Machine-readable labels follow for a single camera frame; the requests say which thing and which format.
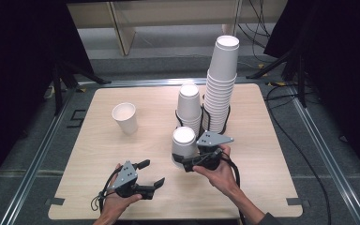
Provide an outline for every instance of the metal strip on floor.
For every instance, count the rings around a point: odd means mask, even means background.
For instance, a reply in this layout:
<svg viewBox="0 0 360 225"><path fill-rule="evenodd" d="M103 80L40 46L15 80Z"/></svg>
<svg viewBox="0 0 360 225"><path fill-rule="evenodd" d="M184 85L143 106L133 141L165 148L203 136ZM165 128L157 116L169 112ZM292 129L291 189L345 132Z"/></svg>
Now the metal strip on floor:
<svg viewBox="0 0 360 225"><path fill-rule="evenodd" d="M19 215L20 210L22 209L22 206L24 204L24 201L28 195L28 192L31 189L35 177L38 174L38 169L42 164L43 159L46 156L46 153L49 150L54 134L56 133L60 125L60 122L63 119L64 112L66 111L67 105L74 93L75 93L75 89L68 89L63 107L60 110L60 112L53 118L49 126L49 129L46 132L46 135L43 138L42 143L39 146L39 149L37 150L37 153L33 161L31 162L30 167L28 168L25 176L22 179L22 182L20 183L19 188L16 191L16 194L14 195L13 199L9 204L9 207L1 222L2 225L14 224L14 221Z"/></svg>
<svg viewBox="0 0 360 225"><path fill-rule="evenodd" d="M292 95L297 94L294 86L292 86L289 91ZM344 202L349 208L352 217L354 218L356 224L360 224L360 200L358 196L353 190L353 187L348 182L343 171L339 168L338 163L326 145L323 136L311 118L308 109L305 109L297 98L293 101L293 103L299 112L300 117L302 118L309 134L311 135L312 140L317 146L318 152L320 153L327 170L332 175L332 179L334 180L338 191L343 197Z"/></svg>

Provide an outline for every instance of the upright cup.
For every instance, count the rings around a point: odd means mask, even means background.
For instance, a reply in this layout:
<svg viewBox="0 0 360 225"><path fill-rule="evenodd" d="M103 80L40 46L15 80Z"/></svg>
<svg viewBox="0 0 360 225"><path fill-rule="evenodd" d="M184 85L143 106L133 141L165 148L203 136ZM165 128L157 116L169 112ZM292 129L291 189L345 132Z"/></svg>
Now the upright cup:
<svg viewBox="0 0 360 225"><path fill-rule="evenodd" d="M209 67L209 74L213 79L226 82L236 76L238 49L238 38L233 36L217 38Z"/></svg>
<svg viewBox="0 0 360 225"><path fill-rule="evenodd" d="M201 115L200 92L192 82L184 83L177 101L177 115L182 120L195 120Z"/></svg>
<svg viewBox="0 0 360 225"><path fill-rule="evenodd" d="M183 158L193 158L197 155L197 144L195 142L195 132L190 127L178 127L172 136L172 154ZM179 168L184 168L183 164L174 160L174 165Z"/></svg>
<svg viewBox="0 0 360 225"><path fill-rule="evenodd" d="M136 107L129 102L121 103L112 110L112 118L118 123L119 127L126 134L132 134L136 132L137 119L136 119Z"/></svg>

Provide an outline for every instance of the person's right hand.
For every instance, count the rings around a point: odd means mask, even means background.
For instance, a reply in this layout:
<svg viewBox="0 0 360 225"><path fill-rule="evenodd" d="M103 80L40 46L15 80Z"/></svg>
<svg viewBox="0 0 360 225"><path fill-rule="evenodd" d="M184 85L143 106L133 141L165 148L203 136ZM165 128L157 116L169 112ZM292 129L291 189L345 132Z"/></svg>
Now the person's right hand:
<svg viewBox="0 0 360 225"><path fill-rule="evenodd" d="M218 147L225 153L222 154L224 158L227 158L226 154L228 156L230 155L230 146L221 144ZM220 164L214 171L210 171L202 166L194 166L192 169L194 172L206 176L209 179L210 184L220 190L227 197L231 197L235 191L239 190L239 186L236 185L235 178L233 177L233 170L224 160L220 161Z"/></svg>

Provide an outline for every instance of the gray floor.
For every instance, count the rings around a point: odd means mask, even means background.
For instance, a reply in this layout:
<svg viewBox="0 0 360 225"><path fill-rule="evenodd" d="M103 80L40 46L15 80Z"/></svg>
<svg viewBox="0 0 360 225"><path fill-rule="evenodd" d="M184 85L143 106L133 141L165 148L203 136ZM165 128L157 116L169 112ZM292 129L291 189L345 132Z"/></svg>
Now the gray floor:
<svg viewBox="0 0 360 225"><path fill-rule="evenodd" d="M168 27L140 27L137 28L130 54L122 56L116 45L113 30L80 30L82 41L89 55L96 74L106 80L112 81L111 85L156 85L157 83L181 83L181 79L206 78L209 67L210 55L213 51L215 40L221 35L221 25L200 26L168 26ZM251 80L246 79L258 71L258 65L269 64L274 59L263 55L263 49L252 45L238 29L241 49L238 64L238 83L256 83L266 97L273 86L268 83L281 82L280 72L283 66L270 71L267 76ZM266 43L265 37L259 41ZM30 189L25 192L24 202L20 204L15 224L91 224L91 220L55 221L48 218L49 205L47 200L54 197L60 183L61 175L66 168L73 144L79 133L79 128L71 128L79 121L71 120L76 110L77 117L84 117L94 92L101 86L96 85L83 76L77 76L85 90L67 90L64 96L68 99L66 110L60 118L57 130L54 132L52 142L42 156L35 179L31 181ZM292 89L280 87L273 91L271 97L289 95ZM307 89L307 111L311 114L315 125L322 134L325 143L336 163L345 175L356 198L360 203L360 161L351 147L342 142L338 137L338 129L331 114L320 103L319 97L313 88ZM297 99L283 97L270 100L268 107L272 108L273 120L279 143L288 163L292 180L300 200L303 203L304 213L298 218L280 218L283 224L327 224L328 212L319 182L312 170L303 159L302 152L313 170L320 177L330 203L330 216L332 224L358 224L353 217L352 206L347 205L344 193L337 186L336 179L325 165L317 147L306 129L306 126L296 107ZM46 99L40 106L38 113L33 118L26 130L28 136L17 141L7 160L0 170L0 223L9 208L9 204L21 185L23 176L33 165L33 159L38 155L38 150L44 141L46 132L54 114L54 97ZM291 140L280 129L281 126ZM139 221L140 224L175 224L173 221ZM234 221L199 221L200 224L234 224Z"/></svg>

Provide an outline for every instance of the short stack of cups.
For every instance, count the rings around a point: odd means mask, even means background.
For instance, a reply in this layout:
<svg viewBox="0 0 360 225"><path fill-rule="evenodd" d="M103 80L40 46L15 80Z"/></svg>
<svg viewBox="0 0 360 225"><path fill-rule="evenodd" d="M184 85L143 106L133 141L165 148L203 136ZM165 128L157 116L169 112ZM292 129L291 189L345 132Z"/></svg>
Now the short stack of cups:
<svg viewBox="0 0 360 225"><path fill-rule="evenodd" d="M176 117L178 127L189 127L198 136L201 127L202 108L200 90L195 83L183 83L180 88Z"/></svg>
<svg viewBox="0 0 360 225"><path fill-rule="evenodd" d="M225 130L236 79L239 40L233 36L217 38L207 70L203 99L202 127L216 133Z"/></svg>
<svg viewBox="0 0 360 225"><path fill-rule="evenodd" d="M183 158L196 157L198 148L196 144L196 135L190 127L178 127L173 132L172 138L172 154L176 154ZM178 168L184 169L183 164L174 160L172 161Z"/></svg>

